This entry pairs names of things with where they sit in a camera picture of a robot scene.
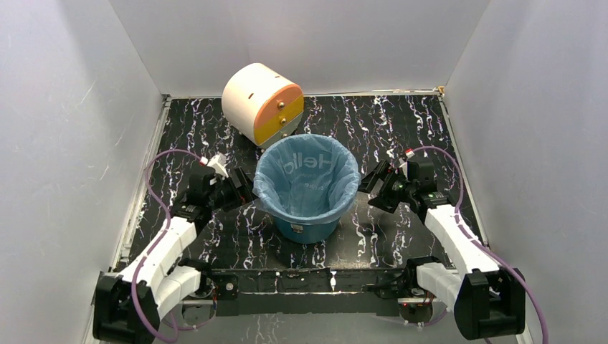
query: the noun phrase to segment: cable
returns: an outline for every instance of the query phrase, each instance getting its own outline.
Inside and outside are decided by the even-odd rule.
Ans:
[[[465,237],[467,237],[468,239],[472,239],[471,235],[467,232],[467,230],[460,223],[460,205],[462,204],[462,199],[464,198],[464,194],[465,194],[465,183],[463,181],[462,172],[460,170],[460,167],[458,166],[458,162],[456,162],[456,159],[454,159],[446,150],[441,149],[439,147],[434,147],[431,145],[424,145],[422,147],[415,148],[412,150],[412,152],[416,153],[417,151],[425,151],[428,149],[442,153],[448,160],[450,160],[452,162],[452,165],[454,165],[454,167],[456,168],[456,171],[458,172],[458,178],[459,178],[459,184],[460,184],[460,195],[458,197],[458,202],[456,202],[456,207],[454,209],[456,224],[458,225],[458,228],[460,229],[460,231],[465,235]],[[494,252],[490,251],[487,247],[483,246],[478,240],[472,240],[471,242],[478,249],[480,249],[482,252],[486,253],[488,256],[492,257],[495,261],[498,262],[498,264],[502,265],[505,269],[507,269],[509,274],[511,274],[511,276],[513,276],[517,280],[517,282],[519,282],[522,285],[522,287],[526,290],[526,293],[530,297],[530,301],[532,302],[532,305],[534,306],[534,310],[536,311],[536,314],[538,316],[538,321],[541,323],[543,344],[548,344],[549,333],[548,333],[548,327],[547,327],[547,320],[545,318],[545,315],[543,314],[543,311],[541,310],[541,305],[538,303],[538,300],[532,293],[532,290],[528,286],[526,281],[524,281],[523,278],[519,275],[519,273],[517,273],[512,266],[510,266],[507,262],[505,262],[504,259],[500,258]]]
[[[178,326],[177,326],[177,322],[175,321],[175,316],[172,312],[170,313],[171,322],[173,323],[172,328],[174,329],[174,338],[166,337],[165,335],[163,335],[162,333],[157,331],[154,328],[154,326],[152,326],[152,324],[150,324],[150,321],[148,320],[146,315],[143,313],[143,310],[141,309],[141,305],[139,303],[139,298],[137,296],[137,276],[139,275],[139,271],[141,270],[141,267],[143,267],[143,263],[148,258],[148,255],[152,252],[152,250],[156,246],[158,246],[158,243],[161,242],[161,240],[167,234],[167,230],[171,227],[171,212],[169,211],[168,206],[163,202],[163,200],[154,192],[154,190],[152,190],[152,185],[150,183],[150,177],[152,174],[152,166],[154,166],[154,163],[156,162],[156,160],[158,160],[159,158],[166,156],[167,154],[170,154],[170,153],[185,153],[185,154],[189,154],[190,156],[195,157],[198,161],[201,160],[200,157],[198,157],[196,154],[194,154],[188,150],[169,149],[169,150],[165,150],[164,152],[159,153],[156,157],[154,157],[154,159],[152,159],[152,161],[150,161],[150,163],[144,170],[144,173],[146,174],[146,177],[144,179],[146,180],[146,187],[148,188],[148,192],[149,192],[150,196],[152,196],[152,198],[155,201],[157,201],[158,204],[160,204],[161,208],[165,211],[165,219],[167,220],[167,225],[165,226],[164,229],[161,230],[162,231],[161,235],[159,235],[158,238],[156,238],[154,243],[152,243],[152,245],[150,246],[150,249],[148,249],[148,251],[143,255],[143,257],[137,264],[137,267],[135,268],[135,273],[133,273],[133,280],[131,281],[131,299],[133,300],[133,306],[135,306],[135,311],[137,312],[137,315],[139,316],[141,322],[146,327],[146,329],[154,337],[162,340],[165,343],[175,343],[175,342],[177,342],[177,338],[179,337]]]
[[[443,310],[443,312],[441,312],[441,314],[439,314],[437,319],[431,320],[429,322],[425,322],[424,326],[432,326],[432,325],[437,324],[439,321],[441,321],[441,319],[443,319],[445,317],[446,314],[447,314],[447,309]]]

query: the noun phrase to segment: bin liner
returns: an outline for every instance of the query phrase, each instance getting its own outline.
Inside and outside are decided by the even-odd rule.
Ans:
[[[294,135],[271,145],[257,163],[253,192],[288,239],[319,242],[353,205],[361,182],[355,157],[336,139]]]

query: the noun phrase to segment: floor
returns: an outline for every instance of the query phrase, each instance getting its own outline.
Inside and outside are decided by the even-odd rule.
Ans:
[[[452,139],[436,95],[307,97],[297,133],[331,135],[355,155],[362,175],[379,159],[395,161],[407,148],[436,145],[454,153]],[[210,157],[224,153],[231,167],[243,167],[253,177],[262,154],[222,116],[220,100],[175,99],[162,132],[158,151],[189,149]],[[440,188],[457,194],[457,176],[445,158],[431,154]],[[186,187],[198,165],[184,156],[161,159],[153,170],[155,191],[170,203]],[[410,257],[433,254],[445,264],[449,259],[440,243],[407,207],[388,214],[367,206],[359,194],[355,206],[342,217],[337,230],[317,244],[295,244],[282,237],[269,216],[249,205],[227,214],[214,214],[184,256],[205,259],[217,269],[273,269],[332,267],[382,269],[401,267]],[[462,212],[479,234],[468,195]],[[133,237],[132,261],[160,229],[163,216],[158,204],[146,195]],[[208,314],[203,309],[197,314]],[[166,326],[162,331],[168,333]],[[460,336],[449,314],[433,328],[418,330],[400,318],[372,314],[274,314],[218,317],[197,332],[184,332],[179,343],[471,343]],[[515,343],[513,336],[493,343]],[[484,343],[476,340],[473,343]]]
[[[297,133],[336,138],[353,152],[364,176],[379,159],[395,161],[407,148],[435,145],[453,153],[440,101],[437,95],[307,97]],[[224,119],[219,98],[172,100],[158,151],[169,148],[188,149],[207,157],[224,153],[229,166],[243,167],[252,179],[262,154]],[[457,194],[452,166],[443,156],[430,155],[440,188]],[[197,168],[188,156],[162,158],[153,170],[153,188],[170,203]],[[430,254],[449,264],[440,243],[405,205],[389,214],[368,206],[368,199],[360,193],[337,230],[327,240],[309,245],[288,241],[271,218],[252,204],[229,213],[219,211],[184,256],[204,259],[217,269],[379,269],[400,267],[409,257]],[[462,212],[478,233],[467,196]],[[140,214],[129,262],[141,253],[163,222],[160,207],[149,196]]]

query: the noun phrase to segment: white panel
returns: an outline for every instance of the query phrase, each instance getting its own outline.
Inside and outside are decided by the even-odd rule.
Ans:
[[[107,1],[0,8],[0,341],[80,343],[161,96]]]
[[[551,343],[607,341],[606,18],[605,0],[492,1],[446,88],[490,245]],[[530,304],[526,320],[540,343]]]
[[[220,95],[261,62],[304,93],[433,88],[488,0],[110,0],[156,85]]]

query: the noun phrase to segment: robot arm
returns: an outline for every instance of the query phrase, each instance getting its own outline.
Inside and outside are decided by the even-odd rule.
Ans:
[[[137,296],[143,314],[156,328],[182,299],[190,294],[210,295],[213,289],[209,264],[182,259],[181,253],[201,233],[217,209],[229,211],[253,201],[252,182],[241,168],[231,173],[225,157],[217,155],[190,177],[187,190],[174,200],[171,226],[157,233],[143,252],[118,275],[104,275],[95,288],[93,335],[113,343],[152,343],[134,309],[130,286],[140,261],[145,264],[137,275]]]
[[[394,168],[386,161],[363,179],[359,191],[371,193],[382,180],[369,205],[395,212],[406,202],[439,239],[458,274],[435,257],[409,259],[401,285],[430,291],[454,312],[458,329],[468,340],[522,333],[525,327],[525,291],[506,270],[478,249],[470,228],[456,221],[450,197],[437,190],[430,159],[409,156]]]

